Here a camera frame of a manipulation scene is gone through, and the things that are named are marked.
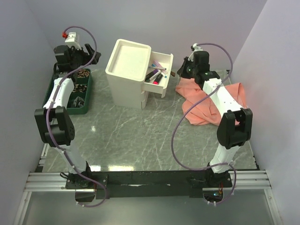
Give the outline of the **light pink highlighter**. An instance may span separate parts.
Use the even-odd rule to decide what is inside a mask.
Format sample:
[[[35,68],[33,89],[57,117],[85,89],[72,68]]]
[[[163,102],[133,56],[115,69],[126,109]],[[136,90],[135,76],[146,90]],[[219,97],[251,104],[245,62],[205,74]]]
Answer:
[[[163,68],[163,66],[158,62],[158,61],[153,61],[153,63],[152,63],[152,65],[151,66],[154,66],[154,67],[162,67]]]

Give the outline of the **thin blue pen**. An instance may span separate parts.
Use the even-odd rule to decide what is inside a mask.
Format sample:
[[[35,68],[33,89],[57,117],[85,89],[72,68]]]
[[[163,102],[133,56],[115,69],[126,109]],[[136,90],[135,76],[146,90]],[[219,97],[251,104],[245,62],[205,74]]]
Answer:
[[[154,67],[154,66],[150,66],[150,67],[148,67],[148,68],[150,68],[150,69],[159,69],[159,70],[167,70],[167,68],[165,68],[165,67]]]

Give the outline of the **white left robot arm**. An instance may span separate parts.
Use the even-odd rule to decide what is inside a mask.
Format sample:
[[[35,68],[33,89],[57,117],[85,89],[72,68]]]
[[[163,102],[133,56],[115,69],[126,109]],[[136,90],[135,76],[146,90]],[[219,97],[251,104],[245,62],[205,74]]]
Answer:
[[[46,104],[35,110],[34,117],[42,141],[55,148],[67,164],[68,174],[62,172],[61,176],[76,188],[90,188],[94,177],[78,148],[71,143],[75,138],[75,128],[67,105],[79,71],[87,65],[97,64],[101,54],[89,44],[79,49],[74,45],[59,45],[54,54],[53,89]]]

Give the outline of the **purple black highlighter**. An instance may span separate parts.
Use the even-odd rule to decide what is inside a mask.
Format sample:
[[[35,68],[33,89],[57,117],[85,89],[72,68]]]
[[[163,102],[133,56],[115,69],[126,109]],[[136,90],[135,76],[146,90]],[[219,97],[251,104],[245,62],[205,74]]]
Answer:
[[[158,76],[161,73],[161,71],[159,69],[155,69],[153,71],[151,71],[150,73],[148,73],[145,77],[145,82],[149,82],[151,80],[153,80],[156,76]]]

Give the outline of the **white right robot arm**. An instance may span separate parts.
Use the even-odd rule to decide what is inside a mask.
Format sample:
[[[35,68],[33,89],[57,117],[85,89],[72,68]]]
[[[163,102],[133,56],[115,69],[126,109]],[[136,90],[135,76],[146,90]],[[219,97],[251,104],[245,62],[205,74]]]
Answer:
[[[209,168],[205,170],[208,186],[218,186],[227,180],[229,164],[234,155],[251,137],[253,113],[234,100],[218,73],[210,69],[208,52],[195,49],[189,57],[184,58],[177,73],[182,78],[193,78],[221,115],[217,129],[219,144],[208,164]]]

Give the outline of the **white three-drawer organizer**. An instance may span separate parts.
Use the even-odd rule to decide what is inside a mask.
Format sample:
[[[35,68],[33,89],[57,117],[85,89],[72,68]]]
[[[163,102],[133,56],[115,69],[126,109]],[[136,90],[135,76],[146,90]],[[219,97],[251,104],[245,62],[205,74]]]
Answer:
[[[158,61],[167,70],[162,70],[167,78],[158,85],[154,81],[145,82],[152,69],[153,61]],[[113,102],[117,106],[143,109],[149,93],[165,97],[171,76],[173,55],[153,52],[149,45],[118,39],[105,69]]]

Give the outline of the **pink black highlighter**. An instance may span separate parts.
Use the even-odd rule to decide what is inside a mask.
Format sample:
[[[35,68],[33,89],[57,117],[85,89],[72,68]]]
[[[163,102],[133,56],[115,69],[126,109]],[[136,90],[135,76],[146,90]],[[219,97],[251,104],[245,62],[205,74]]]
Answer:
[[[163,78],[163,75],[162,75],[162,73],[160,73],[154,80],[153,84],[158,85],[162,78]]]

